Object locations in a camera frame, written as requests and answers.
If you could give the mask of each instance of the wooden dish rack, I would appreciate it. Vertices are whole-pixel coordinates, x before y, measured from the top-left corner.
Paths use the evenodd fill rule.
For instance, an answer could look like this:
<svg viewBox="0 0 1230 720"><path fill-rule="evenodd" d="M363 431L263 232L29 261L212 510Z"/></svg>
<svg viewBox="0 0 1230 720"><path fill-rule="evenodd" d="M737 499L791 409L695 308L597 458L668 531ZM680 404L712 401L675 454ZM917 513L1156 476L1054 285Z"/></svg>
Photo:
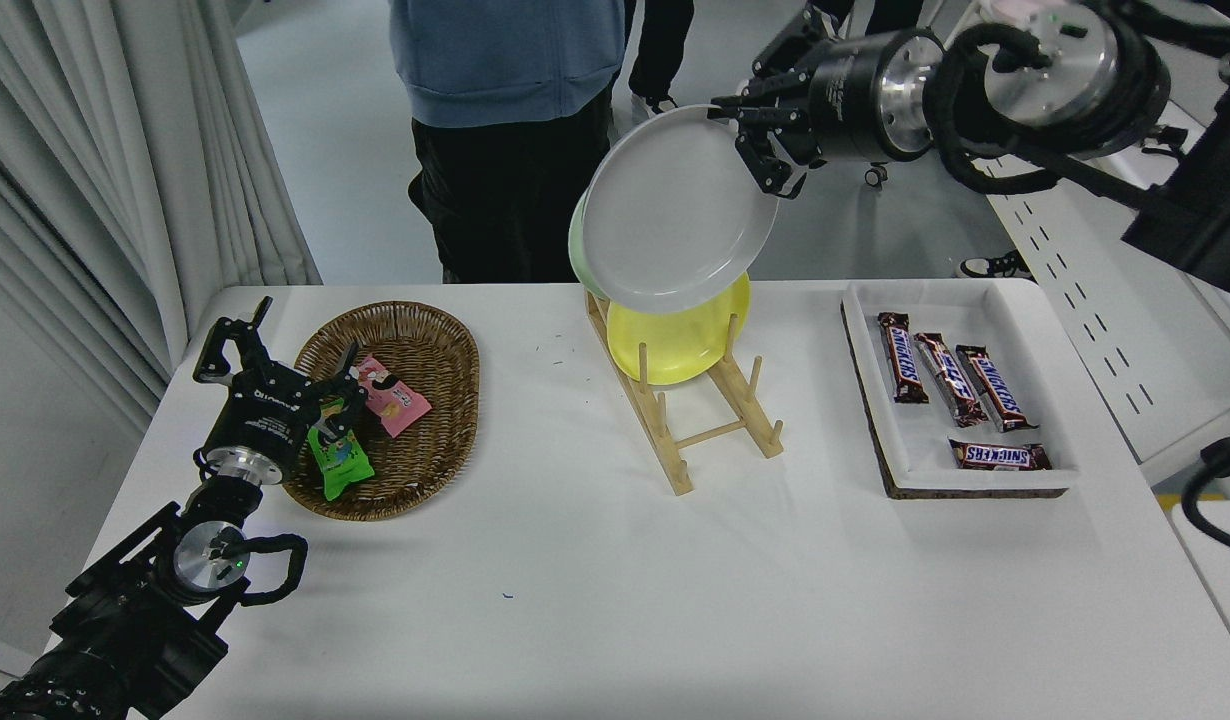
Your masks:
<svg viewBox="0 0 1230 720"><path fill-rule="evenodd" d="M646 382L648 377L648 351L646 343L643 342L638 346L638 379L629 378L615 364L610 345L606 342L606 311L610 309L610 302L597 299L590 292L584 293L584 299L588 320L593 325L593 331L597 332L598 341L605 348L606 359L611 361L611 369L615 370L615 377L619 378L621 386L624 386L624 395L633 405L633 414L637 414L637 420L641 421L642 430L646 430L646 437L651 441L651 447L656 448L656 457L661 460L661 466L664 468L664 474L669 478L674 495L685 495L694 489L691 474L688 473L688 462L681 458L680 450L685 447L696 446L704 441L724 436L733 432L733 430L748 430L749 437L753 438L753 442L756 443L756 448L761 450L764 457L775 457L780 452L784 452L784 446L780 444L779 438L780 432L784 432L784 420L776 420L775 425L771 425L771 421L766 418L765 411L763 411L761 404L756 401L756 379L761 374L763 357L759 354L753 359L753 370L748 378L744 377L743 370L736 364L733 350L737 334L739 332L738 315L729 315L729 327L726 331L726 351L721 356L721 359L717 359L717 363L707 369L707 374L712 378L713 384L716 384L717 391L721 393L721 396L726 398L729 409L734 411L736 420L731 421L731 423L720 425L716 428L705 430L705 432L692 434L691 437L674 439L665 411L665 393L662 389L661 391L656 391L656 386Z"/></svg>

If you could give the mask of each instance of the white tray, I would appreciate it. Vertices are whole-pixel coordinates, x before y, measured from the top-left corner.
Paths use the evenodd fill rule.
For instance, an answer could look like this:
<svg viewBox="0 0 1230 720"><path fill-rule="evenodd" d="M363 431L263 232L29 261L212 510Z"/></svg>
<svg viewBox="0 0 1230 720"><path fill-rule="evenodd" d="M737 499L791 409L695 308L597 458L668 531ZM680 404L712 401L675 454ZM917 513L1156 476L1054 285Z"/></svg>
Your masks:
<svg viewBox="0 0 1230 720"><path fill-rule="evenodd" d="M1077 479L1081 466L1066 441L1066 421L1060 400L1073 382L1046 377L1037 363L1046 352L1068 352L1063 327L1031 322L1030 316L1050 313L1036 287L1014 286L1027 281L861 281L843 299L843 320L856 361L868 425L875 434L886 492L892 497L1058 497ZM1036 293L1036 302L1027 300ZM985 346L1011 388L1018 406L1037 430L1002 433L991 421L958 428L925 363L918 373L930 396L929 404L897 404L891 361L881 343L877 314L907 313L911 334L938 332L950 350L957 345ZM1039 442L1054 469L964 470L957 468L950 438L995 446Z"/></svg>

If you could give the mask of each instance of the pink snack bag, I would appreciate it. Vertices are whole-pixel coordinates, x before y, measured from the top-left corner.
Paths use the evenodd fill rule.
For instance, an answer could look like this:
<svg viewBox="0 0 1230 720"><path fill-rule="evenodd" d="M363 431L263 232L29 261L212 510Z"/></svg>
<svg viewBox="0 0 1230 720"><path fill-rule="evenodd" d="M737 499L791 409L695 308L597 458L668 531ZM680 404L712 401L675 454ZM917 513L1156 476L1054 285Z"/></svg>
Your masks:
<svg viewBox="0 0 1230 720"><path fill-rule="evenodd" d="M373 356L358 366L358 384L367 388L367 406L379 415L383 428L391 437L397 437L401 430L408 428L433 409L424 396L406 386Z"/></svg>

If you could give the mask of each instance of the wicker basket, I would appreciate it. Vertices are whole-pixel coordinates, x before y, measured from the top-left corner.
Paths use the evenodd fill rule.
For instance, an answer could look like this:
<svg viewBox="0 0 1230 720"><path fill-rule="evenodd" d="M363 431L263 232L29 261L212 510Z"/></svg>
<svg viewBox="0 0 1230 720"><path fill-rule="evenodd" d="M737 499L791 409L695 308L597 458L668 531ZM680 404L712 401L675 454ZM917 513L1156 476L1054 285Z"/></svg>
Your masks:
<svg viewBox="0 0 1230 720"><path fill-rule="evenodd" d="M353 482L336 501L305 446L283 487L295 502L339 521L381 521L427 501L450 482L477 437L478 354L474 336L451 315L418 302L376 302L322 326L300 350L295 369L315 382L336 369L349 342L355 363L373 354L433 409L396 438L363 410L354 432L376 475Z"/></svg>

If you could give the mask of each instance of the person's leg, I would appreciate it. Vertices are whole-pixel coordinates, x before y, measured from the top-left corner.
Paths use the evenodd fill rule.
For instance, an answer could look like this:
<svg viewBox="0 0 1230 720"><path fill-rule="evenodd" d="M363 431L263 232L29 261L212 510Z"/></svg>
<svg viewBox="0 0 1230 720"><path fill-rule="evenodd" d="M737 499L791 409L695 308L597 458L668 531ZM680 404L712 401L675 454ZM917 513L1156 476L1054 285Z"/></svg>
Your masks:
<svg viewBox="0 0 1230 720"><path fill-rule="evenodd" d="M629 74L633 95L651 100L669 96L692 18L694 0L646 0L637 60Z"/></svg>
<svg viewBox="0 0 1230 720"><path fill-rule="evenodd" d="M569 267L569 215L588 188L610 142L610 91L601 91L569 118L541 123L533 150L542 174L538 203L525 225L533 282L576 282Z"/></svg>
<svg viewBox="0 0 1230 720"><path fill-rule="evenodd" d="M884 0L872 9L867 34L916 27L922 14L922 0Z"/></svg>
<svg viewBox="0 0 1230 720"><path fill-rule="evenodd" d="M637 12L637 0L624 0L624 44L633 36L633 14Z"/></svg>
<svg viewBox="0 0 1230 720"><path fill-rule="evenodd" d="M435 128L411 121L419 176L410 198L433 225L446 281L528 282L525 218L538 196L520 123Z"/></svg>

